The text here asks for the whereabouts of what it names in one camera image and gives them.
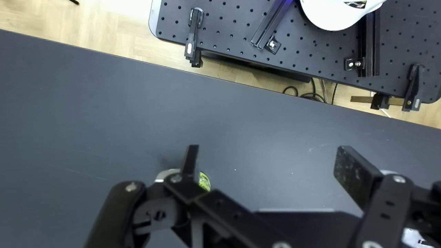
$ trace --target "green component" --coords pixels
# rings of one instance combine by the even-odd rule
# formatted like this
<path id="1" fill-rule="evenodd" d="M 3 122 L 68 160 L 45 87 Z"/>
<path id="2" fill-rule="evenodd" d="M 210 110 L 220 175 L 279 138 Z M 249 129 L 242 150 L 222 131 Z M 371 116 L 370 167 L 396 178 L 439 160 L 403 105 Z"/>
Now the green component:
<path id="1" fill-rule="evenodd" d="M 199 172 L 199 186 L 203 187 L 207 191 L 211 190 L 210 178 L 204 172 Z"/>

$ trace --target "white round object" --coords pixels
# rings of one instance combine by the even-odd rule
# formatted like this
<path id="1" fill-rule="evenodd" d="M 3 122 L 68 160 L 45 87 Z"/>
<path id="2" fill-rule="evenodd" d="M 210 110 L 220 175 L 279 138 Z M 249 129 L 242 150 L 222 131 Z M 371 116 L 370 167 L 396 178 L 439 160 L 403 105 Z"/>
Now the white round object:
<path id="1" fill-rule="evenodd" d="M 348 29 L 386 0 L 301 0 L 305 15 L 317 27 L 331 31 Z"/>

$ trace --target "black table surface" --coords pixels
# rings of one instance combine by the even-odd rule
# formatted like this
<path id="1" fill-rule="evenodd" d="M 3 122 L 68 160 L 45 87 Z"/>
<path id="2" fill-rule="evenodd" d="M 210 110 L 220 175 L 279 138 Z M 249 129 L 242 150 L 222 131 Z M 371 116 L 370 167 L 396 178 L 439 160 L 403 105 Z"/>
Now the black table surface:
<path id="1" fill-rule="evenodd" d="M 400 98 L 408 89 L 411 65 L 418 63 L 426 67 L 421 100 L 432 103 L 441 96 L 441 1 L 388 0 L 382 5 L 377 45 L 381 73 L 375 77 L 359 77 L 357 70 L 345 70 L 345 59 L 359 56 L 357 25 L 342 31 L 322 30 L 309 22 L 300 1 L 277 26 L 280 51 L 273 55 L 254 48 L 251 37 L 275 1 L 153 0 L 151 26 L 159 38 L 184 44 L 189 36 L 189 12 L 200 7 L 204 9 L 199 31 L 203 51 Z"/>
<path id="2" fill-rule="evenodd" d="M 0 31 L 0 246 L 82 246 L 111 187 L 198 168 L 247 208 L 362 211 L 339 144 L 429 187 L 439 129 Z M 174 246 L 170 231 L 153 246 Z"/>

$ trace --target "screw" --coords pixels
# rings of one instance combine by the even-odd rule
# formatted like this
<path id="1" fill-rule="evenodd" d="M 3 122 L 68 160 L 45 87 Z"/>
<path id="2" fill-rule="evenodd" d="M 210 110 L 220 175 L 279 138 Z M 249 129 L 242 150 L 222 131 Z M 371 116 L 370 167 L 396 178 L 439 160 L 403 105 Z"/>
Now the screw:
<path id="1" fill-rule="evenodd" d="M 181 173 L 177 173 L 177 175 L 171 176 L 170 180 L 171 180 L 173 183 L 178 183 L 178 182 L 182 180 L 182 176 L 181 176 Z"/>
<path id="2" fill-rule="evenodd" d="M 400 175 L 396 175 L 396 176 L 395 176 L 395 180 L 396 180 L 397 183 L 406 183 L 406 179 L 404 179 L 403 176 L 400 176 Z"/>
<path id="3" fill-rule="evenodd" d="M 273 248 L 291 248 L 291 245 L 286 241 L 279 241 L 273 244 Z"/>
<path id="4" fill-rule="evenodd" d="M 126 191 L 131 193 L 131 191 L 136 191 L 138 189 L 137 183 L 136 182 L 131 182 L 126 186 Z"/>
<path id="5" fill-rule="evenodd" d="M 384 248 L 384 246 L 375 241 L 364 241 L 363 248 Z"/>

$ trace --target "wooden floor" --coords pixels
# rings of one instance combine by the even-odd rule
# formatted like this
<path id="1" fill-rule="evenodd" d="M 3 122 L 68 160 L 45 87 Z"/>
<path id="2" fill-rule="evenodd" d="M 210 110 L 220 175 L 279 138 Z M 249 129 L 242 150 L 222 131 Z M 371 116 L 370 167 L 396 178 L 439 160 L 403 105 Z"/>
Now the wooden floor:
<path id="1" fill-rule="evenodd" d="M 287 85 L 295 85 L 301 92 L 311 92 L 309 84 L 225 60 L 204 59 L 202 69 L 192 69 L 184 58 L 182 45 L 160 41 L 149 31 L 151 0 L 79 1 L 82 5 L 75 5 L 69 0 L 0 0 L 0 29 L 271 91 L 282 92 Z M 333 88 L 334 85 L 328 84 L 328 99 L 331 99 Z M 368 96 L 370 93 L 364 89 L 339 85 L 335 103 L 441 128 L 441 100 L 425 105 L 418 113 L 403 113 L 399 106 L 388 111 L 378 111 L 371 110 L 366 103 L 350 102 L 352 95 Z"/>

